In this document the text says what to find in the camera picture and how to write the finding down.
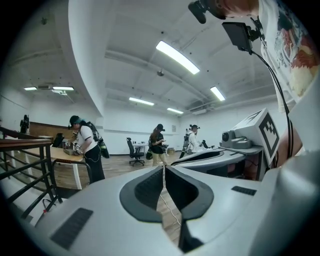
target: table leg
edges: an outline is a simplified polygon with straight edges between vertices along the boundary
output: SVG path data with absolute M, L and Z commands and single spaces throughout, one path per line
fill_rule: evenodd
M 25 162 L 26 162 L 27 164 L 30 164 L 28 154 L 25 153 L 24 155 L 25 155 Z M 33 174 L 32 174 L 32 169 L 31 169 L 31 167 L 28 168 L 28 174 L 33 175 Z M 30 182 L 33 182 L 33 181 L 34 181 L 34 179 L 31 178 L 31 177 L 29 177 L 29 179 L 30 179 Z
M 80 183 L 80 177 L 79 177 L 79 171 L 78 171 L 78 165 L 73 163 L 72 167 L 73 167 L 73 174 L 74 174 L 74 179 L 75 179 L 75 183 L 76 183 L 76 188 L 78 190 L 82 190 L 82 186 Z
M 11 151 L 11 156 L 15 157 L 15 152 L 13 150 Z M 12 166 L 16 168 L 16 160 L 11 158 L 11 163 L 12 163 Z

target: wooden wall panel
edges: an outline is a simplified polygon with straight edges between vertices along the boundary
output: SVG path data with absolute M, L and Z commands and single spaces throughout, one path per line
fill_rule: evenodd
M 39 122 L 30 122 L 29 132 L 30 135 L 37 137 L 41 135 L 52 136 L 53 140 L 58 133 L 62 133 L 65 139 L 71 139 L 73 136 L 72 130 L 69 130 L 68 127 Z

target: wooden floor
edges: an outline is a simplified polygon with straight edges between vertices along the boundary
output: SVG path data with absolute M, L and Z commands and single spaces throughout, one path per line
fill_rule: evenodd
M 25 161 L 25 155 L 22 152 L 15 151 L 14 152 L 15 157 Z M 179 158 L 180 152 L 176 152 L 174 155 L 167 155 L 167 162 L 170 165 L 175 160 Z M 37 161 L 38 158 L 29 156 L 29 161 Z M 136 163 L 135 166 L 132 166 L 129 164 L 129 161 L 131 161 L 132 158 L 130 158 L 128 155 L 111 155 L 110 159 L 102 158 L 102 167 L 104 176 L 106 179 L 119 176 L 125 173 L 133 172 L 136 170 L 140 170 L 143 168 L 151 167 L 153 164 L 152 160 L 146 160 L 145 165 L 142 166 L 140 163 Z M 16 161 L 16 167 L 21 167 L 22 164 Z M 82 188 L 85 188 L 89 184 L 89 178 L 88 178 L 88 172 L 85 167 L 82 165 L 78 165 L 78 172 L 79 177 L 81 181 Z M 40 177 L 42 175 L 41 171 L 36 170 L 32 168 L 32 174 L 36 177 Z M 56 179 L 57 186 L 59 187 L 65 187 L 70 189 L 76 189 L 76 182 L 74 178 L 74 172 L 73 168 L 69 164 L 56 164 L 54 167 L 54 176 Z M 18 174 L 19 179 L 25 180 L 26 182 L 30 182 L 30 178 L 26 177 L 23 174 Z M 44 184 L 38 183 L 39 187 L 42 187 L 43 189 Z M 181 222 L 181 213 L 177 209 L 176 205 L 174 204 L 172 198 L 170 197 L 165 182 L 163 183 L 163 190 L 161 192 L 161 196 L 166 201 L 167 205 L 171 208 L 173 214 L 177 217 L 179 222 Z M 167 208 L 165 202 L 160 197 L 157 204 L 157 211 L 162 214 L 162 226 L 166 233 L 168 234 L 169 238 L 178 245 L 179 242 L 179 236 L 180 236 L 180 225 L 178 224 L 177 220 L 173 215 L 171 214 L 170 210 Z

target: chair base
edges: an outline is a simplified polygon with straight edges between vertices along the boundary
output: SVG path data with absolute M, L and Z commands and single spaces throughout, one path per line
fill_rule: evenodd
M 133 160 L 133 161 L 129 161 L 129 164 L 131 165 L 132 162 L 133 162 L 132 166 L 135 166 L 136 163 L 140 163 L 140 164 L 142 164 L 142 166 L 145 166 L 145 161 L 144 160 L 136 159 L 136 160 Z

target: ceiling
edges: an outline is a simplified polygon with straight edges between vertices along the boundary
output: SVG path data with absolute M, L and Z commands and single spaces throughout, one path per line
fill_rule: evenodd
M 118 0 L 105 46 L 105 102 L 131 105 L 129 97 L 167 108 L 190 111 L 233 105 L 273 97 L 273 81 L 264 64 L 231 44 L 222 21 L 207 14 L 202 25 L 189 12 L 185 0 Z M 8 59 L 14 86 L 73 86 L 71 102 L 85 100 L 77 90 L 57 36 L 53 6 L 46 6 L 26 24 Z M 249 18 L 232 19 L 253 28 Z M 193 75 L 179 63 L 156 50 L 159 41 L 179 50 L 200 72 Z M 261 42 L 253 43 L 260 53 Z M 162 70 L 164 76 L 158 76 Z M 220 102 L 210 91 L 217 86 L 226 98 Z M 35 97 L 61 97 L 51 91 L 30 91 Z

